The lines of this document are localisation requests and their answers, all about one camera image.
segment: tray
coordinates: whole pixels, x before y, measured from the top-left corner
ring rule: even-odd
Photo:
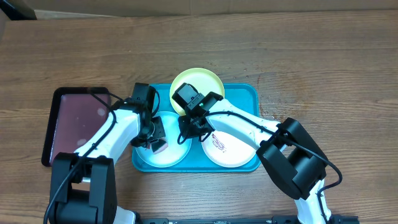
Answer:
[[[174,112],[169,100],[169,90],[171,84],[152,84],[159,92],[160,106],[159,111]],[[225,98],[228,99],[236,107],[254,114],[259,115],[258,97],[256,90],[248,84],[234,83],[224,84]],[[254,156],[247,164],[235,167],[221,167],[211,161],[203,151],[198,138],[192,139],[192,146],[185,158],[171,167],[158,168],[146,164],[137,154],[136,150],[132,150],[132,163],[134,167],[142,172],[252,172],[260,165],[260,160]]]

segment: plate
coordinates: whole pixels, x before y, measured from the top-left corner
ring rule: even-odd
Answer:
[[[169,94],[172,107],[180,116],[185,115],[184,109],[172,99],[172,96],[183,83],[191,84],[199,93],[203,94],[203,96],[206,96],[212,91],[225,97],[223,82],[221,82],[220,78],[218,78],[214,72],[204,68],[190,68],[185,70],[175,77],[170,87]]]
[[[251,146],[221,131],[213,131],[201,145],[207,157],[222,167],[243,166],[256,155]]]
[[[192,139],[187,139],[182,145],[177,143],[177,138],[180,134],[178,114],[162,111],[158,112],[155,116],[160,116],[162,118],[168,147],[157,154],[154,154],[152,149],[144,147],[138,147],[136,151],[138,156],[151,166],[158,168],[170,167],[179,163],[188,154]]]

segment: yellow plate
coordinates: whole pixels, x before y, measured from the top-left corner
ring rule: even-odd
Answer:
[[[199,93],[203,94],[203,96],[206,96],[212,91],[225,97],[224,85],[220,78],[218,78],[218,76],[212,71],[204,68],[190,68],[185,70],[175,77],[172,86],[170,87],[170,102],[175,112],[180,116],[185,115],[184,109],[172,99],[172,96],[183,83],[191,84],[199,91]]]

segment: wood grain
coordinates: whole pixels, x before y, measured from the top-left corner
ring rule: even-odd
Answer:
[[[0,222],[40,223],[51,170],[40,163],[52,93],[170,83],[204,67],[248,83],[261,116],[302,122],[344,175],[333,213],[397,223],[398,11],[11,21],[0,43]],[[327,183],[336,175],[328,168]],[[250,174],[143,174],[116,165],[120,206],[143,217],[295,214],[260,167]]]

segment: wooden table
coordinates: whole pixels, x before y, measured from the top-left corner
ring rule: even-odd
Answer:
[[[249,83],[261,116],[302,122],[344,175],[335,214],[398,222],[398,11],[8,22],[0,45],[0,222],[40,223],[51,170],[40,163],[52,93],[170,83],[204,67]],[[328,168],[327,183],[336,180]],[[260,167],[249,174],[143,174],[116,165],[119,205],[143,217],[296,214]]]

